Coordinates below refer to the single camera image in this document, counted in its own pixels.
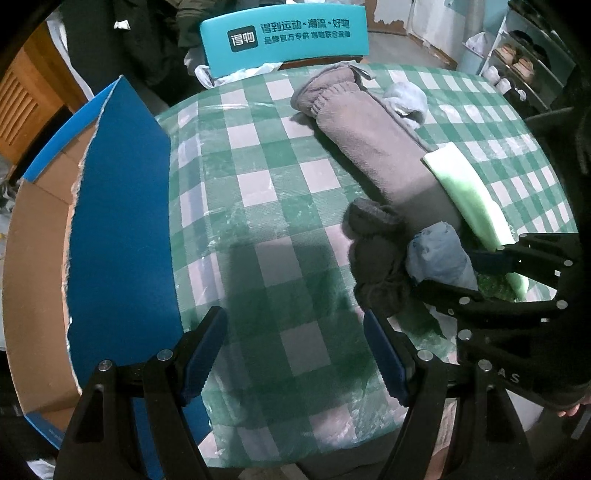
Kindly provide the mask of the person's hand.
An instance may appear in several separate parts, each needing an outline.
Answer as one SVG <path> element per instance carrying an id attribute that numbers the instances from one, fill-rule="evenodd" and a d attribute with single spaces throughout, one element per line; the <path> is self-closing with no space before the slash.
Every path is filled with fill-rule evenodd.
<path id="1" fill-rule="evenodd" d="M 589 405 L 591 403 L 591 399 L 590 398 L 586 398 L 584 400 L 582 400 L 580 403 L 574 405 L 573 407 L 571 407 L 568 410 L 563 410 L 563 411 L 559 411 L 557 413 L 557 415 L 562 418 L 562 417 L 573 417 L 583 406 Z"/>

